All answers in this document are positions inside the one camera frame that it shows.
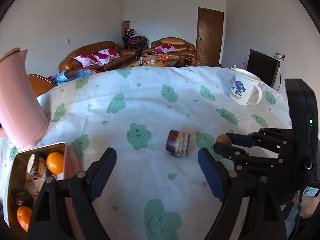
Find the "blue cloth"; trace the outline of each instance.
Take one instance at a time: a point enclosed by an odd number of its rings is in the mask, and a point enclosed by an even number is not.
[[[289,237],[294,229],[296,224],[296,217],[298,214],[298,203],[295,203],[287,217],[284,221],[285,228],[287,229],[287,237]]]
[[[89,69],[86,69],[86,70],[80,69],[77,72],[73,72],[73,73],[68,73],[65,70],[63,70],[62,72],[55,74],[51,78],[51,81],[55,83],[57,86],[59,86],[71,80],[87,77],[90,75],[91,75],[91,71]]]

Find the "computer screen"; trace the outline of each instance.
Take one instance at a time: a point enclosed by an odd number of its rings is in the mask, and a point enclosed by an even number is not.
[[[278,67],[278,60],[250,49],[247,71],[255,74],[270,87],[275,83]]]

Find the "white wall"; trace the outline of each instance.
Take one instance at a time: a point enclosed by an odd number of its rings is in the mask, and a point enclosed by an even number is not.
[[[302,78],[320,103],[320,35],[298,0],[227,0],[226,39],[222,65],[242,66],[250,49],[281,61],[281,87],[285,78]],[[278,73],[275,88],[279,87]]]
[[[123,0],[16,0],[0,23],[0,55],[28,49],[27,72],[48,77],[74,49],[122,44],[122,21]]]
[[[151,42],[177,37],[196,45],[198,7],[224,12],[222,57],[226,0],[124,0],[124,20]]]

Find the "orange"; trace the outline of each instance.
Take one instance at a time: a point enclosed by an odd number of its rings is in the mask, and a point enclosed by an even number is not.
[[[20,206],[17,210],[17,219],[20,226],[28,232],[32,209],[27,206]]]
[[[46,164],[49,169],[54,174],[59,174],[63,172],[63,155],[58,152],[52,152],[48,155]]]

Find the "tablecloth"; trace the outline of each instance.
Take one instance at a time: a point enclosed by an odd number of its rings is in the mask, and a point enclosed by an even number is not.
[[[291,128],[286,99],[263,82],[259,104],[233,102],[232,76],[230,69],[207,66],[143,66],[68,82],[38,98],[51,122],[37,146],[67,142],[84,170],[108,147],[117,151],[116,166],[93,203],[112,240],[203,239],[221,202],[199,167],[199,148],[207,147],[233,170],[231,160],[212,150],[218,135]],[[188,157],[176,158],[165,150],[171,129],[191,134]],[[276,157],[257,147],[248,152]],[[6,192],[16,154],[8,137],[0,138],[0,198],[6,219]]]

